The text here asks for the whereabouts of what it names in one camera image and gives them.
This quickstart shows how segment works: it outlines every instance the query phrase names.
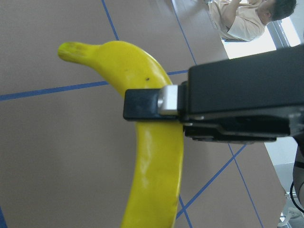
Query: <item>black cable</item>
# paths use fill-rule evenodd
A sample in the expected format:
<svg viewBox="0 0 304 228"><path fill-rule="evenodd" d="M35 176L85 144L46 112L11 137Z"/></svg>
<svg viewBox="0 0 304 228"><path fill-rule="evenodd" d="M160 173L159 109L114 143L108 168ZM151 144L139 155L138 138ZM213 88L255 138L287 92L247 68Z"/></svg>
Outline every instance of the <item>black cable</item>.
<svg viewBox="0 0 304 228"><path fill-rule="evenodd" d="M294 203L295 207L298 208L301 212L304 213L304 210L303 210L302 208L300 208L300 207L297 205L297 203L295 202L295 200L294 200L293 188L294 188L294 182L292 182L292 183L291 183L291 186L290 186L290 192L289 192L290 198L291 198L292 202Z"/></svg>

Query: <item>man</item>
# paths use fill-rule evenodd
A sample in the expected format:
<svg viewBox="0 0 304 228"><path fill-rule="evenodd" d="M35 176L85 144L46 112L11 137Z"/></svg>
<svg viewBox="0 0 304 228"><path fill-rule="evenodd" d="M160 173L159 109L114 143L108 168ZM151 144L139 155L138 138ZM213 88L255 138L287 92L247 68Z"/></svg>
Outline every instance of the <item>man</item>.
<svg viewBox="0 0 304 228"><path fill-rule="evenodd" d="M252 41L260 37L265 26L290 16L296 0L213 0L209 2L211 17L223 39Z"/></svg>

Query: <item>blue tape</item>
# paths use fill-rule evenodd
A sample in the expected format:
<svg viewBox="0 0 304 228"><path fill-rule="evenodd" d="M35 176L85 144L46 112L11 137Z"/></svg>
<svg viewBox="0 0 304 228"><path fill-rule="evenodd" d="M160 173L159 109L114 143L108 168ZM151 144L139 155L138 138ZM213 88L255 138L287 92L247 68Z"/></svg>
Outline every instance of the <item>blue tape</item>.
<svg viewBox="0 0 304 228"><path fill-rule="evenodd" d="M102 2L102 4L103 4L103 6L104 6L105 13L106 13L106 15L107 15L107 17L108 17L108 20L109 20L109 22L110 22L110 25L111 25L111 28L112 28L113 33L114 33L114 35L115 35L115 38L116 38L116 40L119 40L119 37L118 37L118 35L117 35L116 29L115 29L115 27L114 27L112 18L111 18L111 16L110 16L110 13L109 13L109 11L108 11L108 8L107 8L107 6L106 6L106 4L105 4L105 1L104 1L104 0L101 0L101 2Z"/></svg>
<svg viewBox="0 0 304 228"><path fill-rule="evenodd" d="M190 221L190 218L189 218L189 215L188 215L186 209L184 209L185 206L184 206L184 203L183 203L183 201L182 201L182 199L181 199L181 196L179 196L179 200L180 200L181 210L183 211L183 213L184 213L185 216L186 216L186 220L187 220L187 222L188 222L188 225L189 225L190 228L193 228L193 226L192 226L192 224L191 224L191 221Z"/></svg>
<svg viewBox="0 0 304 228"><path fill-rule="evenodd" d="M0 228L8 228L8 226L6 225L6 222L4 220L4 216L0 207Z"/></svg>
<svg viewBox="0 0 304 228"><path fill-rule="evenodd" d="M104 86L104 85L108 85L108 83L106 81L101 81L101 82L92 82L92 83L79 84L79 85L68 85L68 86L49 88L49 89L33 90L33 91L14 93L14 94L6 94L6 95L0 95L0 101L7 101L7 100L24 98L29 96L52 94L52 93L69 91L69 90L84 89L84 88Z"/></svg>
<svg viewBox="0 0 304 228"><path fill-rule="evenodd" d="M253 206L253 208L254 208L254 210L255 210L256 216L257 216L257 218L258 218L258 220L259 220L259 222L260 222L261 227L264 228L263 223L262 223L262 220L261 220L261 218L260 218L260 216L259 216L259 214L258 214L258 212L257 212L256 206L255 206L255 204L254 204L254 202L253 202L253 200L252 200L251 194L250 194L249 189L248 189L248 187L247 187L247 185L246 185L246 182L245 182L245 179L244 179L243 174L242 174L242 172L241 172L241 169L240 169L240 167L238 166L238 163L237 163L237 160L236 160L236 156L233 155L233 151L232 151L232 149L231 149L231 147L230 147L230 144L228 144L228 145L229 145L230 152L232 153L232 156L233 156L233 158L234 158L234 162L235 162L236 165L237 165L238 172L239 172L239 174L240 174L240 176L241 176L241 178L242 178L242 181L243 181L243 183L244 183L244 185L245 185L245 188L246 188L247 194L248 194L248 196L249 196L249 198L250 198L251 204L252 204L252 206Z"/></svg>
<svg viewBox="0 0 304 228"><path fill-rule="evenodd" d="M171 71L171 72L167 72L167 75L178 75L184 73L188 73L188 70Z"/></svg>
<svg viewBox="0 0 304 228"><path fill-rule="evenodd" d="M198 193L196 193L192 199L190 199L190 201L185 205L184 209L187 209L202 193L204 190L206 190L206 188L227 168L227 166L242 152L242 150L246 147L246 145L242 146L241 149L239 149L239 151L232 157L229 159L229 161L207 182L207 184L205 184L199 191ZM176 219L179 218L179 216L181 216L181 214L183 213L183 210L180 210L177 215L176 215Z"/></svg>
<svg viewBox="0 0 304 228"><path fill-rule="evenodd" d="M191 48L190 48L190 45L189 45L189 42L188 42L188 40L187 40L187 38L186 38L186 35L185 35L185 33L184 33L184 30L182 29L182 26L181 26L179 17L177 16L176 9L175 9L175 7L174 7L173 1L171 1L171 3L172 3L172 6L173 6L173 9L174 9L174 14L175 14L176 20L177 20L177 22L178 22L178 24L179 24L179 26L180 26L181 32L182 32L182 34L183 34L183 36L184 36L184 39L185 39L186 44L187 44L187 46L188 46L188 49L189 49L189 51L190 51L190 53L191 53L192 59L193 59L195 65L197 65L197 63L196 63L196 61L195 61L194 54L193 54L193 52L192 52L192 50L191 50Z"/></svg>

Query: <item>beige shirt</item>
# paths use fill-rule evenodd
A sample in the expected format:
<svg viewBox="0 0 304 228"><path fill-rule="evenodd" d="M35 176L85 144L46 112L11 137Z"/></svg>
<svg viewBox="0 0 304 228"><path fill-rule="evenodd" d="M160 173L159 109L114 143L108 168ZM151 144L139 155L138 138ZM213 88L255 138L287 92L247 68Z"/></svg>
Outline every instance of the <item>beige shirt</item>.
<svg viewBox="0 0 304 228"><path fill-rule="evenodd" d="M209 3L211 17L220 36L224 39L251 41L260 37L265 31L265 25L257 15L256 9L262 0L248 0L247 4L239 4L236 18L231 28L224 25L221 12L230 0L213 0Z"/></svg>

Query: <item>yellow banana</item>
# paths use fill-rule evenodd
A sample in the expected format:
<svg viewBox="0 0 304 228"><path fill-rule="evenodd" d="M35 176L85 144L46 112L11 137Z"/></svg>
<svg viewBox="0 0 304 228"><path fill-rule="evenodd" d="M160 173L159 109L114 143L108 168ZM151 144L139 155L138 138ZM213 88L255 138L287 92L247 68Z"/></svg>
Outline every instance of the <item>yellow banana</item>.
<svg viewBox="0 0 304 228"><path fill-rule="evenodd" d="M139 47L123 41L103 45L62 44L65 61L95 69L124 97L127 89L161 88L171 81L161 65ZM182 125L137 122L137 158L122 228L172 228L177 212L183 159Z"/></svg>

